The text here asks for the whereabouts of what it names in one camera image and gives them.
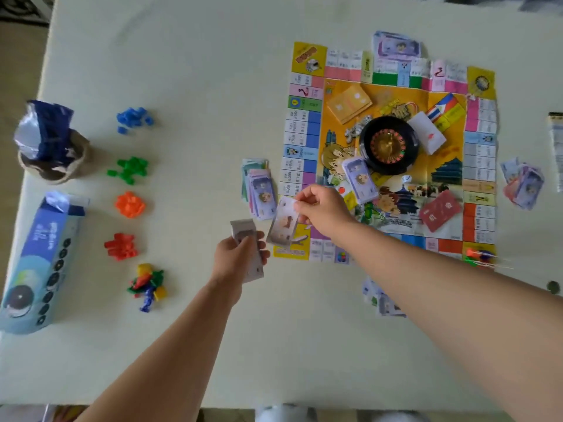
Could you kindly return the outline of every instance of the table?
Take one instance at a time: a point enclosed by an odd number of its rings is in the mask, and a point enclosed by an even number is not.
[[[0,402],[90,403],[156,339],[207,281],[229,220],[248,217],[241,159],[267,157],[278,175],[293,42],[368,49],[377,29],[496,71],[498,159],[519,155],[547,175],[533,212],[499,195],[498,250],[526,267],[504,272],[544,287],[563,240],[545,127],[563,109],[560,18],[414,0],[57,0],[39,97],[74,108],[95,146],[94,171],[59,187],[92,204],[58,322],[0,340]],[[118,135],[129,106],[159,124]],[[134,186],[151,202],[135,220],[113,208],[127,186],[104,173],[131,155],[152,163]],[[46,189],[25,176],[11,266]],[[103,242],[119,231],[143,255],[110,259]],[[140,262],[167,273],[171,297],[151,314],[124,290]],[[273,259],[231,314],[203,405],[496,409],[411,321],[375,319],[363,279],[359,267]]]

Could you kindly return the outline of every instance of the yellow plastic piece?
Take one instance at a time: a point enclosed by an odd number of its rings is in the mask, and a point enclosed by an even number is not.
[[[154,291],[154,299],[158,302],[160,299],[164,299],[166,296],[168,296],[168,292],[166,292],[166,289],[164,286],[159,286],[157,287],[157,289]]]
[[[145,274],[152,274],[152,265],[150,263],[141,263],[137,265],[137,277]]]

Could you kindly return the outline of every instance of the tile floor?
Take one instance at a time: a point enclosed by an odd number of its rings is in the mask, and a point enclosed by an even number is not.
[[[25,101],[37,94],[45,28],[0,22],[0,293],[8,262],[13,221],[18,208],[22,170],[16,161],[13,130],[25,111]],[[0,407],[3,422],[36,422],[30,419],[30,406]],[[205,409],[206,422],[254,422],[254,410]],[[428,414],[433,422],[509,422],[505,414]],[[319,410],[319,422],[356,422],[355,410]]]

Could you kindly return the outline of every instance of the stack of orange cards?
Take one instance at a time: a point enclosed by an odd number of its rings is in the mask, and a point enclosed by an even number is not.
[[[340,124],[344,124],[369,108],[372,101],[359,84],[352,84],[347,90],[332,98],[327,105]]]

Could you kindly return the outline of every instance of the board game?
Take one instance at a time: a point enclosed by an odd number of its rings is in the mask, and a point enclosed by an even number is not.
[[[334,186],[359,221],[399,240],[458,259],[466,248],[496,254],[494,84],[493,71],[475,66],[426,58],[397,61],[371,51],[296,42],[279,194],[293,197],[312,183]],[[446,142],[432,155],[419,148],[404,173],[409,183],[404,183],[404,174],[371,173],[379,196],[358,204],[342,162],[360,155],[362,128],[381,116],[408,121],[418,113],[426,113]],[[391,156],[400,160],[400,140],[396,148]],[[431,231],[421,209],[446,191],[462,210]],[[274,247],[274,256],[353,262],[312,226],[298,224],[294,237],[291,247]]]

